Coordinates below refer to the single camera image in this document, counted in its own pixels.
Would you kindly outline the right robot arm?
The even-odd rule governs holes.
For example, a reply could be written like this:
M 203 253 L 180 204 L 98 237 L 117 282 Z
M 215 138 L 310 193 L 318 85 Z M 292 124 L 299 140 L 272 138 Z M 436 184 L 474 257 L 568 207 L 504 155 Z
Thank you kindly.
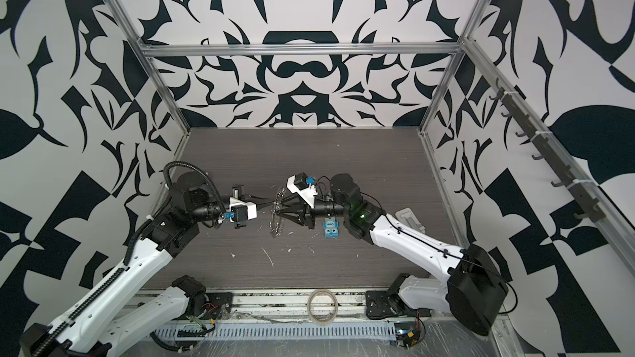
M 329 191 L 322 196 L 317 180 L 294 175 L 275 199 L 272 213 L 309 228 L 315 228 L 319 217 L 339 218 L 357 240 L 392 251 L 429 273 L 427 279 L 402 274 L 391 284 L 389 295 L 399 314 L 446 312 L 476 335 L 490 334 L 514 289 L 487 251 L 475 244 L 454 246 L 406 226 L 363 193 L 349 174 L 332 176 Z

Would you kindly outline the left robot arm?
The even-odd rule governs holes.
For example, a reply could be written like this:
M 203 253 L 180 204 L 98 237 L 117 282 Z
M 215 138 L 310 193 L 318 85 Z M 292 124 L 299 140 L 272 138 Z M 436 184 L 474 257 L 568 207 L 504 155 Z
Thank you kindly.
M 242 226 L 272 205 L 236 187 L 223 197 L 211 176 L 177 160 L 163 169 L 167 196 L 133 233 L 125 255 L 87 295 L 50 324 L 31 325 L 20 338 L 26 356 L 120 356 L 155 330 L 183 315 L 203 314 L 206 289 L 185 275 L 152 301 L 117 314 L 147 281 L 198 236 L 200 225 Z

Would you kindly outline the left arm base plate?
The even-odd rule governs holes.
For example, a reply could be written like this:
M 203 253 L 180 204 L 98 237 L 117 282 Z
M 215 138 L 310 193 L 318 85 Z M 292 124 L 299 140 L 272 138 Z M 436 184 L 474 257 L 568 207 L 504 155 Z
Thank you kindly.
M 233 297 L 231 292 L 206 293 L 197 314 L 198 319 L 216 321 L 228 318 L 233 310 Z

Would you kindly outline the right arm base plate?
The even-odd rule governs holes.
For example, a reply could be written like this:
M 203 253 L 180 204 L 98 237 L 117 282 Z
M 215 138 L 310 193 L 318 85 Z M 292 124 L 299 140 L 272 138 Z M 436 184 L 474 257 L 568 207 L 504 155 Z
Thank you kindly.
M 365 316 L 370 320 L 410 317 L 411 309 L 396 293 L 370 290 L 365 292 Z

